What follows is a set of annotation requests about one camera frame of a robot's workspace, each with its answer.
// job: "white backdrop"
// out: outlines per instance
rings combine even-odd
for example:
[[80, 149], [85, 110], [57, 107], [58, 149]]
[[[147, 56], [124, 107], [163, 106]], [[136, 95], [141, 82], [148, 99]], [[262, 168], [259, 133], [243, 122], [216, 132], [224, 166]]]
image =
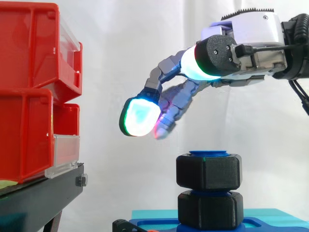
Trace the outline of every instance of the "white backdrop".
[[118, 129], [125, 100], [162, 59], [199, 40], [221, 16], [274, 8], [281, 20], [309, 13], [307, 0], [57, 0], [84, 44], [81, 155], [89, 183], [62, 214], [61, 232], [110, 232], [134, 209], [176, 209], [175, 159], [190, 149], [226, 149], [243, 159], [246, 208], [278, 208], [309, 219], [309, 118], [286, 81], [197, 95], [169, 138]]

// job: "bolt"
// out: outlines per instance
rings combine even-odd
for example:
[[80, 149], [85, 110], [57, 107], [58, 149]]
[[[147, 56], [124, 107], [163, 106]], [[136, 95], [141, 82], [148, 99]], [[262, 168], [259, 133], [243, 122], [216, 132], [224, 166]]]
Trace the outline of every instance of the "bolt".
[[78, 177], [78, 186], [79, 187], [85, 187], [88, 184], [88, 175], [83, 173], [80, 174]]

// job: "black hexagonal block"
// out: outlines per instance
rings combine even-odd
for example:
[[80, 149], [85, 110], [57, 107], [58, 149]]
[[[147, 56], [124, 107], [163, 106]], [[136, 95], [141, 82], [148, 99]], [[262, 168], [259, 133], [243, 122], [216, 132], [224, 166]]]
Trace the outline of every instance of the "black hexagonal block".
[[190, 153], [178, 156], [176, 181], [181, 187], [199, 191], [238, 189], [242, 181], [241, 157], [202, 157]]
[[243, 221], [242, 195], [229, 193], [196, 193], [178, 196], [178, 220], [198, 230], [234, 230]]

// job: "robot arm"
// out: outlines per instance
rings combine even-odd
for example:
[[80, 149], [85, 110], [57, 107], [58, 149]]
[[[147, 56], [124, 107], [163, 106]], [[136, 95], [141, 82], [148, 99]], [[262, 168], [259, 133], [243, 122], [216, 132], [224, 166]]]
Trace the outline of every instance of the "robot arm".
[[[280, 23], [273, 10], [242, 10], [212, 23], [202, 40], [161, 61], [144, 89], [127, 100], [120, 116], [125, 135], [143, 136], [154, 128], [165, 138], [186, 112], [192, 98], [208, 86], [246, 86], [265, 75], [288, 79], [309, 113], [309, 98], [295, 79], [309, 77], [309, 15]], [[162, 84], [182, 75], [184, 83], [162, 92]]]

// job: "red storage bin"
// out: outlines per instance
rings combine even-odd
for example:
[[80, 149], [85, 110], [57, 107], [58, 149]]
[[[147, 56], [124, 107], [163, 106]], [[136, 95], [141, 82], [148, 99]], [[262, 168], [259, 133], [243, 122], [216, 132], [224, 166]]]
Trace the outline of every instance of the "red storage bin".
[[55, 103], [82, 94], [82, 45], [53, 3], [0, 1], [1, 88], [47, 88]]
[[48, 89], [0, 89], [0, 112], [0, 180], [23, 183], [46, 169], [53, 178], [75, 168], [64, 165], [79, 157], [78, 105], [53, 107]]
[[52, 105], [47, 89], [0, 89], [0, 180], [22, 183], [53, 165]]

